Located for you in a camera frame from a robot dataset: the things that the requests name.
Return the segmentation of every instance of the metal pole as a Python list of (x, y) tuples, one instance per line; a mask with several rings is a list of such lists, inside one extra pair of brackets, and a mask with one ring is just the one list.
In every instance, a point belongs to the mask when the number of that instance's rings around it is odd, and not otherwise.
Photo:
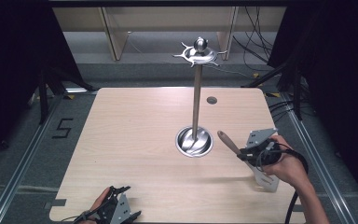
[(202, 64), (196, 64), (196, 75), (194, 78), (193, 135), (192, 135), (194, 141), (197, 141), (197, 130), (199, 129), (201, 77), (202, 77)]

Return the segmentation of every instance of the metal stand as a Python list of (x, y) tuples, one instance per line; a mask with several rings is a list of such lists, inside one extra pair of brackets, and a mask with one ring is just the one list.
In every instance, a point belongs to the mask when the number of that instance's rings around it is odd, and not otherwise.
[(199, 37), (193, 47), (182, 45), (185, 50), (180, 55), (174, 57), (182, 57), (191, 63), (191, 67), (196, 65), (194, 78), (194, 103), (193, 103), (193, 124), (191, 127), (185, 127), (176, 135), (176, 147), (184, 155), (188, 157), (202, 157), (206, 155), (213, 146), (212, 136), (202, 127), (199, 127), (200, 114), (200, 92), (202, 80), (202, 65), (205, 63), (214, 63), (217, 54), (226, 52), (215, 52), (208, 48), (208, 40)]

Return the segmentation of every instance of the brown handle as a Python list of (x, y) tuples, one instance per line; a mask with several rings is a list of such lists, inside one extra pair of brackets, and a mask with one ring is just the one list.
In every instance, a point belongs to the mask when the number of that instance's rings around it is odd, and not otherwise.
[(241, 154), (240, 149), (237, 148), (237, 146), (234, 144), (234, 142), (229, 138), (225, 133), (222, 131), (217, 131), (217, 136), (219, 136), (220, 140), (231, 149), (235, 154), (239, 155)]

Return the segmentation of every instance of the wooden tabletop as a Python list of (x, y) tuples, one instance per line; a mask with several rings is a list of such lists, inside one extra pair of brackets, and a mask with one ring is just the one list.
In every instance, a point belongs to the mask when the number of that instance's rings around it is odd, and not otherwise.
[[(213, 136), (201, 158), (175, 146), (192, 111), (192, 88), (99, 90), (56, 197), (66, 204), (53, 206), (50, 218), (81, 214), (113, 185), (131, 187), (131, 210), (142, 210), (136, 222), (283, 223), (293, 188), (281, 181), (277, 192), (265, 192), (217, 136), (221, 130), (244, 147), (250, 131), (273, 128), (262, 91), (201, 89), (199, 126)], [(303, 214), (294, 213), (292, 223), (301, 222)]]

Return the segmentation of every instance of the round metal base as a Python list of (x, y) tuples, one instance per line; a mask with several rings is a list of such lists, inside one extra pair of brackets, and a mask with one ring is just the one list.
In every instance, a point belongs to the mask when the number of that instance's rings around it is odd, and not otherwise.
[(197, 130), (196, 140), (192, 135), (192, 127), (185, 127), (176, 135), (175, 143), (179, 151), (188, 157), (202, 157), (208, 154), (213, 147), (212, 135), (202, 127)]

